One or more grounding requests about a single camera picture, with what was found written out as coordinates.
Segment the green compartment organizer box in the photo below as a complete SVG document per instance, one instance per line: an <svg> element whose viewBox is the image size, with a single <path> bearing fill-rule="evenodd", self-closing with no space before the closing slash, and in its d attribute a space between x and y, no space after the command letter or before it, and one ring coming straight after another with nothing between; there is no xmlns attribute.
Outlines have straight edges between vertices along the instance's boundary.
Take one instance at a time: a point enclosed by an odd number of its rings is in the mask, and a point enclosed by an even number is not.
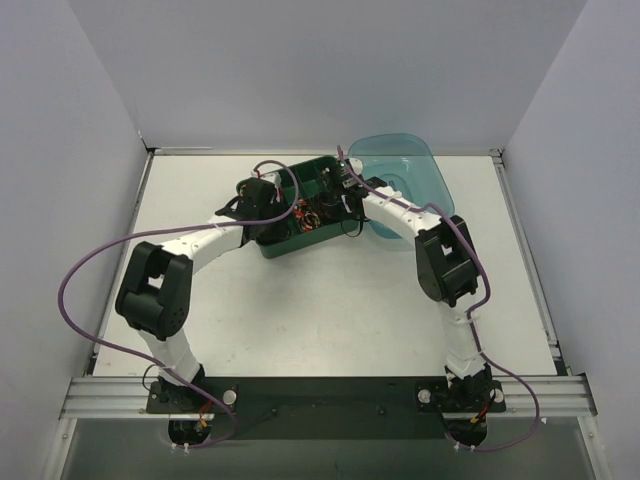
<svg viewBox="0 0 640 480"><path fill-rule="evenodd" d="M289 205L288 209L293 209L290 214L284 218L291 230L291 234L287 240L271 245L260 245L256 241L253 241L259 246L263 257L268 259L276 258L343 235L340 226L337 223L331 223L329 220L324 219L319 211L319 194L326 190L321 178L321 173L326 167L337 165L343 167L337 158L322 156L292 165L287 170L276 170L281 175L279 196ZM358 195L363 198L366 193L360 188ZM319 215L322 221L320 228L308 233L300 231L294 216L294 209L300 199L307 200L312 209ZM355 229L352 235L357 236L357 225L354 225L354 227Z"/></svg>

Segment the teal transparent plastic tub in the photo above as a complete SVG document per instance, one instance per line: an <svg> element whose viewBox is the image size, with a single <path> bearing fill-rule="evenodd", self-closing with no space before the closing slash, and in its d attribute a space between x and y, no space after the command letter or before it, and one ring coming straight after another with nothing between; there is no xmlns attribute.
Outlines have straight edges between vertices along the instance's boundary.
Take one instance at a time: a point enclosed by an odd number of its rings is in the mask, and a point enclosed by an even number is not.
<svg viewBox="0 0 640 480"><path fill-rule="evenodd" d="M444 177L421 138L406 133L366 137L353 143L345 158L361 160L363 179L379 178L399 191L406 203L418 207L433 203L448 216L455 214Z"/></svg>

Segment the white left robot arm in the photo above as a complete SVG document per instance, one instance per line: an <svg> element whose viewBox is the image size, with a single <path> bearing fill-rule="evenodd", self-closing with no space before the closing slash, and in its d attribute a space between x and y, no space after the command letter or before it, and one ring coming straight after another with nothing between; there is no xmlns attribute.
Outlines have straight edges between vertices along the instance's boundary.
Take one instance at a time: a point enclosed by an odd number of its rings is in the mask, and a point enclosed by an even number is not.
<svg viewBox="0 0 640 480"><path fill-rule="evenodd" d="M277 172L251 177L244 190L200 228L160 244L143 241L134 247L115 310L160 362L158 381L164 392L185 395L190 384L203 389L204 368L184 332L193 276L221 255L284 221L298 203L297 179L293 180L293 192L292 200L287 201Z"/></svg>

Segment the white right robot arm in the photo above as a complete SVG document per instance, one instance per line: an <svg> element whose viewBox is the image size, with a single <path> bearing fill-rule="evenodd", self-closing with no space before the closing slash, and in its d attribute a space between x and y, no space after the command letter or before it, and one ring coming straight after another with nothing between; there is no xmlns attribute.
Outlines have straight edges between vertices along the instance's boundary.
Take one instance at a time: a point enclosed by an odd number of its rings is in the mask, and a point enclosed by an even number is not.
<svg viewBox="0 0 640 480"><path fill-rule="evenodd" d="M479 402L493 387L474 313L491 289L467 225L429 204L419 207L388 183L364 180L355 159L336 161L321 171L327 196L341 214L373 221L414 245L418 283L437 304L446 345L445 378L452 402Z"/></svg>

